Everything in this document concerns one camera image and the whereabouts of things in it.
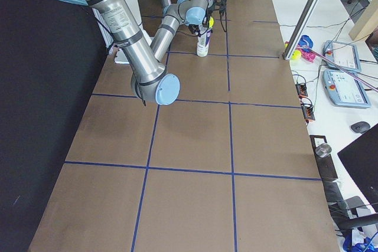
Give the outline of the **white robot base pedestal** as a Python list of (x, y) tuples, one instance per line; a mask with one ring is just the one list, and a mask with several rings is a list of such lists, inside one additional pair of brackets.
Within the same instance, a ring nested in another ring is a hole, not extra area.
[(103, 34), (108, 32), (109, 54), (121, 64), (140, 67), (152, 56), (152, 40), (144, 31), (138, 0), (103, 0), (92, 6), (95, 15), (101, 17)]

